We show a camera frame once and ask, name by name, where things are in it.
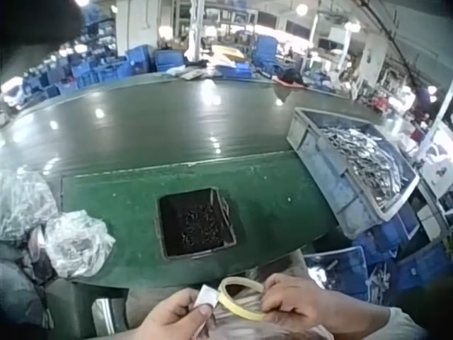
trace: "tape roll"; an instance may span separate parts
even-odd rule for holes
[[[259,282],[249,280],[247,278],[238,278],[233,276],[230,278],[223,279],[218,288],[219,302],[231,313],[247,320],[261,321],[264,318],[264,314],[247,310],[244,307],[238,305],[234,301],[234,299],[228,294],[227,292],[228,285],[242,285],[244,287],[256,291],[257,293],[262,293],[264,291],[264,286]]]

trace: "plastic bag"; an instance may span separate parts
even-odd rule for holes
[[[57,203],[38,172],[0,170],[0,240],[19,241],[58,216]]]
[[[44,248],[60,277],[93,276],[103,266],[115,239],[105,223],[85,210],[64,213],[45,228]]]
[[[244,290],[239,293],[240,297],[235,298],[235,302],[247,310],[260,309],[260,295],[250,290]],[[214,310],[216,319],[216,328],[210,331],[210,340],[289,340],[289,339],[333,339],[332,334],[326,331],[323,327],[314,327],[307,330],[303,334],[293,334],[286,331],[277,325],[267,322],[254,322],[241,319],[230,311],[218,305]]]

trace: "gray plastic crate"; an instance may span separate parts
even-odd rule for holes
[[[393,156],[408,179],[394,201],[381,209],[368,187],[358,178],[346,158],[323,136],[320,128],[355,128],[380,137],[379,147]],[[296,108],[287,141],[310,171],[324,194],[344,234],[354,239],[361,232],[389,221],[408,200],[418,175],[379,131],[365,120],[344,118],[332,112]]]

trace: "black tray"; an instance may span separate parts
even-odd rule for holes
[[[158,225],[169,259],[205,256],[236,244],[229,207],[216,188],[161,197]]]

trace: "metal parts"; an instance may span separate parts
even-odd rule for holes
[[[356,129],[325,127],[321,131],[371,190],[377,205],[381,209],[390,205],[401,192],[404,178],[393,157],[377,144],[380,138]]]

